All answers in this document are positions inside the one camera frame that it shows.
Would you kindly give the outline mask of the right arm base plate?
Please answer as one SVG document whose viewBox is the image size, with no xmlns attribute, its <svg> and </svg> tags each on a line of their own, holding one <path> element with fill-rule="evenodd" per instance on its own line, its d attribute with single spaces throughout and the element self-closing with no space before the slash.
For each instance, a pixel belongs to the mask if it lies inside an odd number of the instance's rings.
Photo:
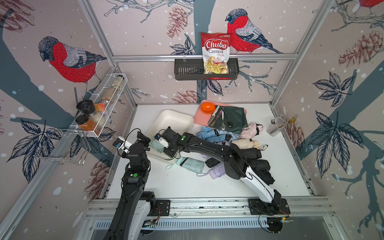
<svg viewBox="0 0 384 240">
<path fill-rule="evenodd" d="M 248 205 L 251 215 L 274 216 L 291 214 L 291 210 L 286 199 L 280 199 L 278 204 L 264 203 L 260 199 L 248 199 Z"/>
</svg>

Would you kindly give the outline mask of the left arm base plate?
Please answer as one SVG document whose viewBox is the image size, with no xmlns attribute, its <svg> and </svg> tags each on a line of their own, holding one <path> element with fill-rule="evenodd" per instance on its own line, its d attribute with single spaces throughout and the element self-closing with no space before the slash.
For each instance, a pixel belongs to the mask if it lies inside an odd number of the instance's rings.
<svg viewBox="0 0 384 240">
<path fill-rule="evenodd" d="M 169 216 L 170 214 L 170 200 L 156 200 L 155 203 L 151 203 L 151 209 L 148 216 L 158 217 L 158 216 Z"/>
</svg>

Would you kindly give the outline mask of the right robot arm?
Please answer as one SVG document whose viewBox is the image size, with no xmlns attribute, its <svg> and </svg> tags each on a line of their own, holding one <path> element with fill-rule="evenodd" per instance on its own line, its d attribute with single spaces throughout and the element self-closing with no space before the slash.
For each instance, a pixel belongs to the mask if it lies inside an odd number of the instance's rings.
<svg viewBox="0 0 384 240">
<path fill-rule="evenodd" d="M 275 209 L 280 207 L 281 194 L 257 176 L 252 170 L 244 150 L 239 147 L 210 143 L 190 133 L 180 135 L 170 127 L 162 133 L 157 133 L 155 139 L 165 146 L 164 153 L 171 158 L 181 152 L 186 152 L 203 154 L 222 162 L 226 174 L 232 179 L 245 183 L 257 194 L 263 206 Z"/>
</svg>

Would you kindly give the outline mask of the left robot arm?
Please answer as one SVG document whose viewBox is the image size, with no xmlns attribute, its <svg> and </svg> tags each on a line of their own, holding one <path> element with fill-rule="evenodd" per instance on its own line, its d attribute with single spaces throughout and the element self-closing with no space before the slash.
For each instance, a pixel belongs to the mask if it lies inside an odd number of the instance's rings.
<svg viewBox="0 0 384 240">
<path fill-rule="evenodd" d="M 137 140 L 124 148 L 122 157 L 130 162 L 121 181 L 122 196 L 105 240 L 136 240 L 139 237 L 146 216 L 154 205 L 154 198 L 141 200 L 151 169 L 147 157 L 150 138 L 136 128 Z"/>
</svg>

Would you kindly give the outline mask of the mint green umbrella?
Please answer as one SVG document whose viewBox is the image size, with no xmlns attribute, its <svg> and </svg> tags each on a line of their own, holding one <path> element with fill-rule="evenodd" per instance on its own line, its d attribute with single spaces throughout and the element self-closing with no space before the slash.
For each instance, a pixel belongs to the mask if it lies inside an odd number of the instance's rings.
<svg viewBox="0 0 384 240">
<path fill-rule="evenodd" d="M 194 172 L 196 174 L 202 174 L 204 169 L 204 162 L 188 158 L 180 157 L 175 163 L 166 166 L 166 169 L 171 169 L 174 165 L 178 165 L 188 171 Z"/>
<path fill-rule="evenodd" d="M 150 147 L 155 149 L 159 153 L 163 153 L 165 149 L 169 147 L 169 143 L 164 139 L 152 139 L 150 142 Z"/>
</svg>

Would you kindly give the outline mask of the cream plastic storage box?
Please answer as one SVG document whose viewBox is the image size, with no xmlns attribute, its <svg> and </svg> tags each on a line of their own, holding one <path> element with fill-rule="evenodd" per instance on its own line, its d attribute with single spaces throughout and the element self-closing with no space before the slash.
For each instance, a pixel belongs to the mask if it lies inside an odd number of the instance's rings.
<svg viewBox="0 0 384 240">
<path fill-rule="evenodd" d="M 188 132 L 190 130 L 193 123 L 194 119 L 189 115 L 181 114 L 172 110 L 164 110 L 147 132 L 146 136 L 153 139 L 158 132 L 163 132 L 161 129 L 166 129 L 167 127 L 171 127 L 171 129 L 178 134 L 183 134 L 184 132 Z M 165 153 L 160 153 L 152 148 L 149 152 L 147 152 L 147 155 L 148 157 L 168 164 L 174 163 L 176 160 L 176 158 L 170 158 Z"/>
</svg>

